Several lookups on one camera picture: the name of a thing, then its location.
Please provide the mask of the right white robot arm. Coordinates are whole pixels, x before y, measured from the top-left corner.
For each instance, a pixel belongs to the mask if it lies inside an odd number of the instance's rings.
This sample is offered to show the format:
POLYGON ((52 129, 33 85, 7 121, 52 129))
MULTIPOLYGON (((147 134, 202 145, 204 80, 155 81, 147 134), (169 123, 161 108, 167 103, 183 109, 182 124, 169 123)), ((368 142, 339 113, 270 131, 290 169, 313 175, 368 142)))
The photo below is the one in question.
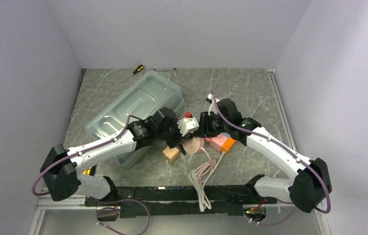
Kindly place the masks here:
POLYGON ((324 160, 313 160, 289 148, 258 121, 251 117, 243 118, 232 100, 218 100, 209 95, 206 101, 210 104, 209 110, 200 114, 199 129, 193 136, 212 138, 227 133, 235 141, 264 155, 287 175, 286 179, 264 175, 253 177, 246 190, 250 202, 258 203, 265 197, 272 197, 309 213, 317 210, 325 200, 326 209, 319 211, 330 212, 332 187, 324 160))

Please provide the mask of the beige cube socket adapter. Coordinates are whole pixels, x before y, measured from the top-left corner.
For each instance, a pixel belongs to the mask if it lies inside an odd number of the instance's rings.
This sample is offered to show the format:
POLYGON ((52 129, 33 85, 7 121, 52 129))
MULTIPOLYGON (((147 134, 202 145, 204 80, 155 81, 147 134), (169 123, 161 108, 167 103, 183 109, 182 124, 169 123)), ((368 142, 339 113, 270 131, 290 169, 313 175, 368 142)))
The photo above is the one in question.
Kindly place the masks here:
POLYGON ((166 147, 163 151, 162 154, 165 156, 166 161, 168 163, 172 163, 174 162, 180 155, 180 150, 178 148, 170 148, 170 147, 166 147))

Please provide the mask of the round pink power socket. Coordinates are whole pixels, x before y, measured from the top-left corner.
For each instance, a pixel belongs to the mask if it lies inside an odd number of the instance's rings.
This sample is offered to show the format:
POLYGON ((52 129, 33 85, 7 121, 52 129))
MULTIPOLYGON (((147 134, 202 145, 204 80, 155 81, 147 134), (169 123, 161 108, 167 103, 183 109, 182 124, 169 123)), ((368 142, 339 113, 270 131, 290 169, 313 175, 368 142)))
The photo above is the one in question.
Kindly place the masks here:
POLYGON ((194 154, 204 147, 204 142, 203 138, 193 137, 191 140, 183 143, 183 149, 186 153, 194 154))

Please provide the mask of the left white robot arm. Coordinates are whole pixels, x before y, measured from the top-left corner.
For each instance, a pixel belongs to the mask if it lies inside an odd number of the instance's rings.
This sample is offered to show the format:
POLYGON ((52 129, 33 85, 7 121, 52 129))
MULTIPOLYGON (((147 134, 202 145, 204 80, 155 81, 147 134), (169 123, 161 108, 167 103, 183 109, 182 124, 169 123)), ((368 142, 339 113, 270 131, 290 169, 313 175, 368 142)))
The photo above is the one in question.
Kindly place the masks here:
POLYGON ((114 182, 108 176, 86 175, 84 171, 115 156, 151 146, 155 141, 164 141, 170 148, 177 147, 190 139, 198 128, 196 118, 177 117, 166 107, 146 119, 129 115, 125 126, 106 138, 78 147, 65 148, 61 144, 52 147, 41 167, 40 177, 55 202, 83 195, 109 206, 118 198, 114 182))

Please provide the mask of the orange power strip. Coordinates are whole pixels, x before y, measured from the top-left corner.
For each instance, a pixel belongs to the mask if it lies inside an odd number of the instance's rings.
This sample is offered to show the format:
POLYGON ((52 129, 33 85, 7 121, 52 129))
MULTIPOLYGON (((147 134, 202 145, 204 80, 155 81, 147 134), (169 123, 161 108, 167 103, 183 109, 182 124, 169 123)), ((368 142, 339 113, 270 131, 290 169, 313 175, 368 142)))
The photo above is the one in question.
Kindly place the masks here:
POLYGON ((232 138, 227 138, 227 140, 222 144, 220 148, 220 152, 224 152, 225 154, 227 154, 231 150, 231 148, 234 146, 235 143, 236 143, 236 140, 232 138))

